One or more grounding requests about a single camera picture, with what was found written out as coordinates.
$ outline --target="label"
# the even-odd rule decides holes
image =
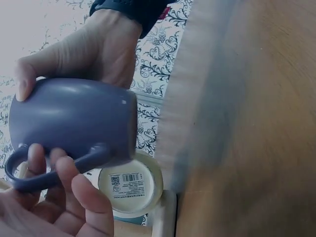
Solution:
[[[169,12],[170,9],[171,9],[170,6],[169,6],[169,7],[166,7],[166,8],[163,10],[163,12],[162,12],[162,14],[160,15],[160,17],[158,18],[158,20],[163,20],[164,18],[166,18],[166,16],[167,16],[167,14],[168,14],[168,12]]]
[[[146,195],[144,175],[140,172],[110,174],[109,177],[114,199]]]

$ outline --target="wooden table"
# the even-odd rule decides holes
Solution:
[[[194,1],[156,149],[177,237],[316,236],[315,90],[315,1]]]

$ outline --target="red tag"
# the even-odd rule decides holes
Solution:
[[[170,6],[169,7],[166,7],[164,10],[163,10],[163,12],[162,12],[162,14],[160,15],[160,17],[158,18],[158,20],[163,20],[164,18],[166,18],[166,16],[167,16],[167,14],[168,14],[168,12],[169,12],[169,10],[170,10]]]

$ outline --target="black watch band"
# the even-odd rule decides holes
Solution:
[[[100,9],[119,11],[142,25],[140,38],[144,38],[152,29],[167,4],[175,0],[96,0],[90,9],[90,16]]]

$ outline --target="mug handle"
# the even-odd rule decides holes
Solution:
[[[23,193],[33,193],[52,188],[60,184],[60,179],[56,171],[41,174],[32,178],[19,179],[14,177],[13,172],[24,161],[27,160],[29,147],[21,145],[7,160],[5,173],[14,189]],[[75,166],[80,173],[85,173],[96,167],[102,166],[111,161],[111,152],[108,146],[96,145],[90,152],[75,160]]]

